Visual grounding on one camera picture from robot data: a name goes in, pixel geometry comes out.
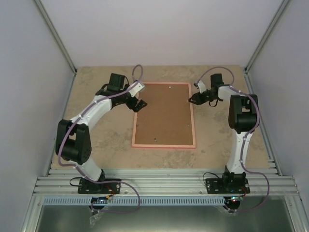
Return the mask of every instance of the white wall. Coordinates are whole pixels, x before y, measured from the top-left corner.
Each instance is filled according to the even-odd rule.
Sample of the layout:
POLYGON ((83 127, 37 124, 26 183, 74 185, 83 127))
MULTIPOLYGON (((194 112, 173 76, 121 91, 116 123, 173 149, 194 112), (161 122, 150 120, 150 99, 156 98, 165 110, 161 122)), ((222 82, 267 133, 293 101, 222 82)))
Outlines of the white wall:
POLYGON ((0 7, 0 230, 21 230, 73 78, 35 5, 0 7))
POLYGON ((42 0, 75 66, 245 66, 282 0, 42 0))
POLYGON ((283 173, 309 215, 309 1, 294 0, 250 71, 283 173))

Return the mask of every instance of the white joint cover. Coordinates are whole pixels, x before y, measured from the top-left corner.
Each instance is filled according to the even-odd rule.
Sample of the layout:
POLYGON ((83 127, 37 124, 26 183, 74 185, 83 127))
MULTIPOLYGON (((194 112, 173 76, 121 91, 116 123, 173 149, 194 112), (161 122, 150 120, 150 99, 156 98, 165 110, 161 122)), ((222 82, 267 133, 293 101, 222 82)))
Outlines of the white joint cover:
POLYGON ((205 86, 205 84, 202 81, 199 81, 197 83, 197 86, 198 86, 198 89, 199 89, 200 93, 203 93, 203 92, 206 91, 206 86, 205 86))
POLYGON ((77 165, 83 173, 90 179, 97 181, 102 173, 102 170, 94 163, 92 158, 89 158, 82 165, 77 165))
POLYGON ((238 92, 234 92, 229 86, 221 86, 218 90, 218 97, 224 101, 230 102, 231 95, 240 95, 238 92))
POLYGON ((131 97, 134 97, 138 92, 141 92, 144 88, 145 85, 142 82, 139 82, 133 89, 129 91, 129 93, 131 94, 131 97))
MULTIPOLYGON (((104 98, 102 95, 95 96, 92 100, 92 103, 97 102, 98 100, 104 98)), ((105 115, 107 112, 109 112, 112 108, 112 101, 111 99, 106 99, 103 101, 98 102, 96 105, 94 105, 80 120, 77 124, 86 124, 89 127, 89 131, 92 130, 94 125, 99 121, 99 119, 105 115)), ((80 117, 80 114, 71 118, 72 122, 77 120, 80 117)))
MULTIPOLYGON (((240 134, 237 134, 237 132, 233 130, 233 145, 232 145, 232 150, 230 154, 230 159, 227 163, 227 169, 231 173, 240 174, 244 172, 244 169, 242 168, 241 163, 240 163, 240 151, 241 151, 241 146, 243 143, 243 137, 245 136, 246 133, 247 132, 241 132, 240 134)), ((246 167, 248 146, 249 146, 249 142, 252 137, 252 134, 253 133, 247 136, 245 147, 243 150, 242 159, 243 159, 243 165, 245 167, 246 167)))

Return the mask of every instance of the beige marble surface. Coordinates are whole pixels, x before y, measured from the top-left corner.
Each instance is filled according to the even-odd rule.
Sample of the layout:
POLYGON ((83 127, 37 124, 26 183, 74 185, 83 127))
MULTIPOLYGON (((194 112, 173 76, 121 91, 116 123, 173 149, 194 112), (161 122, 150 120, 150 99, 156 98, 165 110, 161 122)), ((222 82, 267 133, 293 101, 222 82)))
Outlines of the beige marble surface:
MULTIPOLYGON (((193 83, 212 66, 145 66, 143 81, 193 83)), ((239 66, 226 66, 235 74, 234 87, 247 91, 239 66)), ((132 66, 81 67, 74 81, 65 119, 80 113, 93 99, 95 93, 108 83, 111 73, 126 75, 131 81, 132 66)), ((213 70, 203 79, 210 87, 210 75, 222 73, 226 84, 232 77, 226 70, 213 70)), ((91 131, 92 154, 102 169, 109 168, 223 168, 232 146, 231 129, 228 126, 228 102, 219 102, 211 108, 208 104, 193 106, 196 128, 196 149, 141 149, 132 148, 133 111, 120 105, 108 112, 91 131)), ((250 142, 247 167, 268 168, 267 154, 260 130, 250 142)), ((54 157, 52 168, 59 168, 54 157)))

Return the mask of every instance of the perforated metal strip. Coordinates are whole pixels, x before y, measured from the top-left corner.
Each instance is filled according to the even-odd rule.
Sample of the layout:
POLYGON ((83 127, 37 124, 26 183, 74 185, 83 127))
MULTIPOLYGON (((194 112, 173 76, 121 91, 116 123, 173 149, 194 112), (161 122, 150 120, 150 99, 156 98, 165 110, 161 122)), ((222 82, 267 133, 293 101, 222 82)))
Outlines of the perforated metal strip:
MULTIPOLYGON (((90 205, 92 197, 46 197, 44 205, 90 205)), ((224 205, 223 197, 141 197, 141 206, 224 205)), ((137 197, 113 197, 99 200, 95 205, 134 206, 137 197)))

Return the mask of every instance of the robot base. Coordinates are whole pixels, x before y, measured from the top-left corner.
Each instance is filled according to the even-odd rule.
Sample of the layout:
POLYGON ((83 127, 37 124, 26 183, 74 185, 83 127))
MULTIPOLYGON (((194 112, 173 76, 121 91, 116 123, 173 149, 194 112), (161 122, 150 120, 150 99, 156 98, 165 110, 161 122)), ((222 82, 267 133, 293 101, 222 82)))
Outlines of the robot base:
MULTIPOLYGON (((121 181, 121 179, 105 179, 104 181, 121 181)), ((86 179, 79 181, 78 193, 79 194, 119 194, 121 184, 120 183, 108 183, 108 184, 94 184, 86 179)))
POLYGON ((205 179, 208 194, 248 194, 250 193, 249 183, 245 172, 241 174, 230 173, 227 167, 222 178, 205 179))

